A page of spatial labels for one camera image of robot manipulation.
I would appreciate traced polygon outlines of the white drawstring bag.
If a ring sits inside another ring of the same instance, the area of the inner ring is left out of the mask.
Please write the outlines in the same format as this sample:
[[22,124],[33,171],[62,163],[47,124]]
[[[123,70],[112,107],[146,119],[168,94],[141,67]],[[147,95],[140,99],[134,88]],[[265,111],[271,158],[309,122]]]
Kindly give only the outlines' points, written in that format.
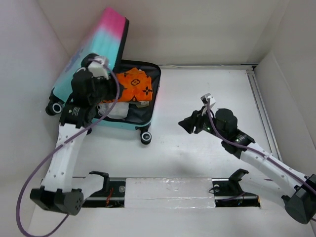
[[110,119],[124,119],[128,115],[129,104],[126,102],[117,102],[111,109],[113,103],[101,103],[97,106],[100,116],[107,115]]

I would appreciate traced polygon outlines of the orange patterned towel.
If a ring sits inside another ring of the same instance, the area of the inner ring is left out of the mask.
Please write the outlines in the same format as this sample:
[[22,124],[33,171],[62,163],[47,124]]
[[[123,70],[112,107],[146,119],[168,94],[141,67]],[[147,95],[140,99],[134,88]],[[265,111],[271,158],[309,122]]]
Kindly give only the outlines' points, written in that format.
[[144,71],[132,68],[116,76],[122,87],[118,102],[142,102],[153,99],[152,78]]

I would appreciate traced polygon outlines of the teal pink suitcase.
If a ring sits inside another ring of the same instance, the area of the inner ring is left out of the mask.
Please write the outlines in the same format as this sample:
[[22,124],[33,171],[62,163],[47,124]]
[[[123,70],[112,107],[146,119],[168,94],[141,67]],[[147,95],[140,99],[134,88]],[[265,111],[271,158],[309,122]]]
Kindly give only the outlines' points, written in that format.
[[140,106],[139,102],[129,104],[128,115],[124,119],[111,119],[107,115],[100,116],[96,108],[95,119],[103,118],[99,125],[122,129],[139,130],[140,140],[144,145],[150,144],[152,135],[148,131],[152,122],[154,106],[160,86],[161,69],[158,65],[123,60],[122,54],[128,34],[129,20],[114,9],[107,7],[102,12],[98,23],[83,41],[76,54],[70,59],[63,72],[53,86],[45,111],[48,115],[61,114],[64,105],[72,92],[71,80],[75,71],[81,67],[81,61],[90,53],[108,59],[108,67],[115,74],[137,68],[152,78],[153,99],[148,106]]

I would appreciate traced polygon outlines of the grey cream fleece blanket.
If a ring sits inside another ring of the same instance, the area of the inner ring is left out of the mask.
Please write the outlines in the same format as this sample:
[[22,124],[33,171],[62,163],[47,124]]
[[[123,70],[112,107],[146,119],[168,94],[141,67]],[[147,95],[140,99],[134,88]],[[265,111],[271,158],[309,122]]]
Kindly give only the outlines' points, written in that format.
[[148,76],[144,71],[136,70],[137,79],[140,81],[136,85],[136,99],[140,103],[140,106],[148,106],[153,98],[152,78]]

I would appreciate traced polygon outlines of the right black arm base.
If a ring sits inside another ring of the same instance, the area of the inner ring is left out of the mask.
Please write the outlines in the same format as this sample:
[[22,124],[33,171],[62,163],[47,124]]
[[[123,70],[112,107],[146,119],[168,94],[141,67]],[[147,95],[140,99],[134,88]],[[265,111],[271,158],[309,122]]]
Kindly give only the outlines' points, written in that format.
[[261,207],[259,197],[245,192],[240,186],[242,177],[248,173],[238,169],[228,178],[211,179],[212,187],[208,192],[214,195],[215,207]]

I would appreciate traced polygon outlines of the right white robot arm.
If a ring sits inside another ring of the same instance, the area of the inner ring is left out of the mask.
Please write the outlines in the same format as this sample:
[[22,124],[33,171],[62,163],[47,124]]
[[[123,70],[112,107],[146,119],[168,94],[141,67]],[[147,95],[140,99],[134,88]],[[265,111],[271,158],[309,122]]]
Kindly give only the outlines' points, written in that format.
[[252,181],[247,170],[238,169],[228,178],[231,193],[241,196],[252,193],[279,206],[300,224],[316,217],[316,176],[306,175],[284,164],[237,126],[237,118],[229,109],[215,113],[203,106],[179,121],[187,133],[207,132],[221,140],[226,152],[253,166],[265,176],[265,181]]

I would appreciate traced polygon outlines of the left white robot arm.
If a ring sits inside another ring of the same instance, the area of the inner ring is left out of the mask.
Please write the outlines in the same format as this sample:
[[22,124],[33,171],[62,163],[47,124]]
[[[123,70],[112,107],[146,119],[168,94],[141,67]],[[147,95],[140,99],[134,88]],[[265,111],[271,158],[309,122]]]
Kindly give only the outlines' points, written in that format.
[[77,215],[84,201],[93,193],[110,191],[107,173],[92,171],[77,186],[73,172],[79,150],[93,127],[96,107],[103,100],[117,101],[119,82],[108,67],[108,59],[91,53],[73,74],[70,93],[59,119],[56,151],[39,188],[31,190],[30,199],[41,209]]

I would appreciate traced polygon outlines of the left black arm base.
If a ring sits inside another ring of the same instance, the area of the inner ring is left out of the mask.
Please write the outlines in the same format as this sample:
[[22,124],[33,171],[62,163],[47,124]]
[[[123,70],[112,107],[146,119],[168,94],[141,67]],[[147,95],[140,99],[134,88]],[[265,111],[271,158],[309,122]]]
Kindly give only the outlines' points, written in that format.
[[86,199],[83,208],[124,208],[126,179],[110,179],[108,191],[97,191]]

